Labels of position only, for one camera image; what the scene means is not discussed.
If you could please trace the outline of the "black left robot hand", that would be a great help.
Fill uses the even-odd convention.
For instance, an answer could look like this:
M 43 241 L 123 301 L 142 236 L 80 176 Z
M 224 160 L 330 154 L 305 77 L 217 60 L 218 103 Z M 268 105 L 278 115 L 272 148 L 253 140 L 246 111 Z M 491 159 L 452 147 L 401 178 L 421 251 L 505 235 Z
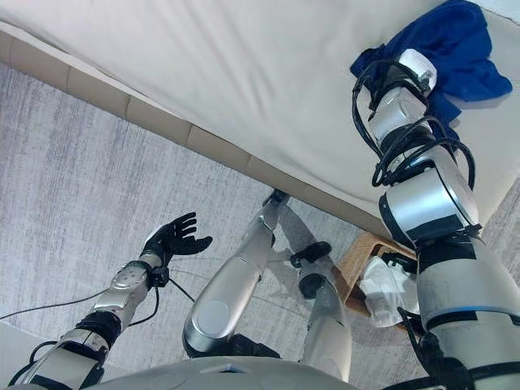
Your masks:
M 195 212 L 184 214 L 162 225 L 145 243 L 141 256 L 155 255 L 163 266 L 174 256 L 190 256 L 205 251 L 213 242 L 212 236 L 196 238 Z

